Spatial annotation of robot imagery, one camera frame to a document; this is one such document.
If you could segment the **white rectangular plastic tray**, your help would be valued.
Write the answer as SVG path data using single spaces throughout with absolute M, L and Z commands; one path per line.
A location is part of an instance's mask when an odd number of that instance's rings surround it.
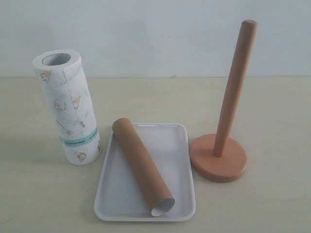
M 112 126 L 94 212 L 104 221 L 179 222 L 195 213 L 187 130 L 178 123 Z

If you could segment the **wooden paper towel holder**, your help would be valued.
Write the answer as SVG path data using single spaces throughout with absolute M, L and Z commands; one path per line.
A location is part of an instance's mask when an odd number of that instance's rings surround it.
M 202 177 L 213 182 L 232 182 L 245 173 L 246 152 L 229 135 L 235 119 L 256 32 L 257 23 L 254 20 L 248 19 L 241 23 L 217 132 L 197 138 L 190 147 L 193 168 Z

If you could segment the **brown cardboard tube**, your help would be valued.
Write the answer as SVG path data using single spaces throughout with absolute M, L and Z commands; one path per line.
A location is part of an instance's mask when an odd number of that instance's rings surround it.
M 113 123 L 112 130 L 151 215 L 161 216 L 170 211 L 175 199 L 132 122 L 127 118 L 120 118 Z

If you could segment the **printed white paper towel roll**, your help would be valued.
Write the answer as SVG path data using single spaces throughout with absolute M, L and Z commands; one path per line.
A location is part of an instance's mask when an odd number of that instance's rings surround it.
M 81 55 L 52 50 L 33 60 L 67 160 L 87 165 L 101 153 L 101 140 Z

